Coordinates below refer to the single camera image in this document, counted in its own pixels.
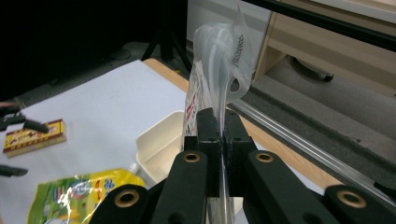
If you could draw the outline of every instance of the yellow bag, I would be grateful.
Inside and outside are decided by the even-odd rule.
[[[126,184],[144,187],[142,178],[123,169],[76,175],[39,184],[27,223],[89,223],[95,208],[107,194]]]

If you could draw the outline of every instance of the white tabletop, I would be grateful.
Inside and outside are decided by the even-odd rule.
[[[22,112],[28,119],[63,119],[67,141],[0,163],[24,167],[20,177],[0,176],[0,215],[5,224],[25,223],[39,183],[135,163],[136,138],[176,110],[186,93],[140,61],[126,64]],[[4,143],[5,132],[0,133]],[[321,189],[298,175],[307,186]]]

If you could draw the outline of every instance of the plastic bag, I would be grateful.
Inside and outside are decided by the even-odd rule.
[[[107,194],[122,185],[144,186],[142,178],[123,169],[75,175],[38,185],[28,224],[89,223]]]
[[[193,53],[183,135],[196,135],[196,114],[212,107],[222,138],[226,105],[246,94],[254,70],[251,41],[240,7],[231,24],[202,25],[195,32]],[[232,85],[236,80],[238,89],[234,91]],[[234,221],[233,199],[229,196],[226,162],[222,155],[221,150],[219,198],[209,199],[207,205],[209,223]]]

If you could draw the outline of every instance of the yellow box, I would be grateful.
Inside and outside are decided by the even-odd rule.
[[[48,133],[41,133],[30,129],[20,129],[7,133],[3,153],[14,157],[22,153],[48,147],[66,141],[65,125],[62,119],[46,123]]]

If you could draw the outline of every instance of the white container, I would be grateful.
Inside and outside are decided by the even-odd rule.
[[[168,177],[173,161],[181,150],[184,112],[176,111],[140,134],[137,139],[136,161],[147,187]],[[242,208],[242,198],[234,198],[234,211]]]

